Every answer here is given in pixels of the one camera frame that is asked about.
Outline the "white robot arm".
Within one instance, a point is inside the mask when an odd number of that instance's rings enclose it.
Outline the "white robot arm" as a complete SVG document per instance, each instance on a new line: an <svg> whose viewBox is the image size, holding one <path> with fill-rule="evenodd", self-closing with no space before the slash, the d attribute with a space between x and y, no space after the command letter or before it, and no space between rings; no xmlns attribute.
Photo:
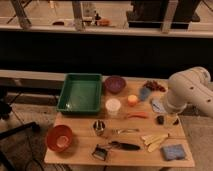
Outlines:
<svg viewBox="0 0 213 171"><path fill-rule="evenodd" d="M208 88L211 76L203 67L193 67L171 75L162 104L168 114L181 113L188 103L213 118L213 91Z"/></svg>

